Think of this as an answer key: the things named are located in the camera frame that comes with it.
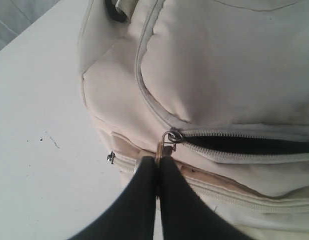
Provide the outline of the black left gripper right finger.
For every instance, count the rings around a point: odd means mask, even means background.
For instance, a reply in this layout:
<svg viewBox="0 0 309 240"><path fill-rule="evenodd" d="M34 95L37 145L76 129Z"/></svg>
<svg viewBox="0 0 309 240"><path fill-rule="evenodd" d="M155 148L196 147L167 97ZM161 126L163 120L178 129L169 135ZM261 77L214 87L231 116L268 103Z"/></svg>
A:
<svg viewBox="0 0 309 240"><path fill-rule="evenodd" d="M159 162L159 198L165 240L250 240L213 212L194 192L173 158Z"/></svg>

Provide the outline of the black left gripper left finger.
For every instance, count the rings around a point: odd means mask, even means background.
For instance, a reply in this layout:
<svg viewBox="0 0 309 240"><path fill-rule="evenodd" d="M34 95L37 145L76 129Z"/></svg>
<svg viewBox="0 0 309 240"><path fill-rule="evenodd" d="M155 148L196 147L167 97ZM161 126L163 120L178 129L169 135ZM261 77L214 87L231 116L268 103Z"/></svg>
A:
<svg viewBox="0 0 309 240"><path fill-rule="evenodd" d="M72 240L152 240L154 238L157 165L144 156L119 197Z"/></svg>

